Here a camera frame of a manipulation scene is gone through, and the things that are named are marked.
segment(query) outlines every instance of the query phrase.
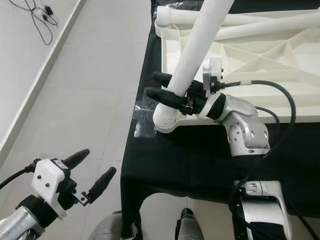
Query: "tile floor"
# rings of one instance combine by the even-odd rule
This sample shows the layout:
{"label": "tile floor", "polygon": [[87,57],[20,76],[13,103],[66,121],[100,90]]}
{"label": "tile floor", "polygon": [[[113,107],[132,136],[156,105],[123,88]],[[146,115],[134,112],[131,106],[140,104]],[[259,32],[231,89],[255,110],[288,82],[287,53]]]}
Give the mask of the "tile floor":
{"label": "tile floor", "polygon": [[[149,0],[87,0],[0,170],[3,180],[34,157],[63,159],[89,148],[89,158],[72,171],[78,188],[88,190],[109,167],[117,168],[93,205],[73,207],[46,230],[43,240],[86,240],[104,217],[121,208],[121,162],[151,25],[149,12]],[[33,193],[31,178],[24,175],[2,190],[0,219]],[[167,194],[152,195],[143,203],[144,239],[174,239],[176,220],[187,206],[205,239],[234,239],[226,205]],[[320,220],[308,220],[320,235]],[[296,217],[292,224],[294,239],[311,239]]]}

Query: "table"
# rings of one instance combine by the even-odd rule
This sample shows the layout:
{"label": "table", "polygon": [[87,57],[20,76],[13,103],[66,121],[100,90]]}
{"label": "table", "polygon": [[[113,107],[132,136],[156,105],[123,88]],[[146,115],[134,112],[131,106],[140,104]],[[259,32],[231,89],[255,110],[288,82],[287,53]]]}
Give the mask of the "table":
{"label": "table", "polygon": [[[152,0],[155,6],[170,0]],[[236,0],[230,13],[316,9],[319,1]],[[160,88],[152,79],[161,71],[161,39],[151,25],[121,170],[123,237],[131,237],[132,224],[139,226],[139,209],[145,198],[167,193],[226,203],[234,180],[249,167],[235,164],[230,156],[223,126],[181,126],[169,134],[155,131],[155,103],[145,96],[146,88]],[[269,124],[274,133],[274,125]],[[287,124],[281,125],[284,133]],[[279,180],[283,191],[308,217],[320,217],[320,123],[299,123],[279,154],[264,162],[255,175],[259,180]]]}

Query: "baseboard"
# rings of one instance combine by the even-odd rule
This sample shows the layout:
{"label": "baseboard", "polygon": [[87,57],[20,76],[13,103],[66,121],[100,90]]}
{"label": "baseboard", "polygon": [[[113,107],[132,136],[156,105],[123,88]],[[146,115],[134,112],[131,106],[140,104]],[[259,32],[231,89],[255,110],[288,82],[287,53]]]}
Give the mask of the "baseboard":
{"label": "baseboard", "polygon": [[75,24],[75,21],[77,20],[83,6],[85,5],[86,0],[78,0],[76,6],[74,7],[71,15],[69,16],[68,20],[66,21],[66,24],[63,27],[63,30],[61,31],[59,37],[57,38],[56,43],[54,44],[54,47],[52,48],[51,52],[49,53],[48,57],[44,61],[44,64],[42,65],[32,87],[30,88],[27,96],[25,97],[23,103],[21,104],[20,109],[18,110],[17,114],[15,115],[15,118],[5,135],[3,141],[0,144],[0,167],[5,162],[8,154],[10,153],[11,148],[13,147],[19,132],[24,125],[24,122],[27,119],[27,116],[29,112],[31,111],[34,103],[37,100],[37,97],[45,84],[47,77],[52,69],[52,67],[55,64],[55,61],[64,46],[69,33],[72,29],[72,27]]}

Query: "white pipe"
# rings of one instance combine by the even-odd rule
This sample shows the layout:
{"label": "white pipe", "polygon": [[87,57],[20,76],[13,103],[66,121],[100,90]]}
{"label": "white pipe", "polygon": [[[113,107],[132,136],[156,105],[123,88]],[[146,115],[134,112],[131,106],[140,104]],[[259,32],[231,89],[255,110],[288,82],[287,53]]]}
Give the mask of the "white pipe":
{"label": "white pipe", "polygon": [[[169,91],[180,97],[186,94],[233,3],[234,0],[204,0],[168,85]],[[177,110],[157,105],[153,121],[159,132],[167,133],[176,119]]]}
{"label": "white pipe", "polygon": [[[199,11],[174,9],[169,6],[158,6],[156,11],[156,24],[159,27],[167,27],[170,24],[193,25],[199,17],[199,14]],[[269,17],[228,14],[225,17],[222,26],[238,26],[268,20],[270,20]]]}
{"label": "white pipe", "polygon": [[320,27],[320,12],[288,16],[269,21],[223,28],[217,33],[215,40],[233,39],[251,35],[262,35],[286,30],[299,30],[317,27]]}

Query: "white wall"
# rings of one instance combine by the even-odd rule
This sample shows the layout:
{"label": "white wall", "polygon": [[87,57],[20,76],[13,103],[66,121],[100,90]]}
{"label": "white wall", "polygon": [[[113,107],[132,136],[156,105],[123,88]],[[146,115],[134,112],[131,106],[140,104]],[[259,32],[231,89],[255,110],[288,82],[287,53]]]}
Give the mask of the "white wall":
{"label": "white wall", "polygon": [[[12,1],[20,5],[25,3],[24,0]],[[50,26],[53,41],[46,46],[31,13],[18,9],[8,0],[0,0],[0,151],[80,1],[42,0],[59,18],[58,28]]]}

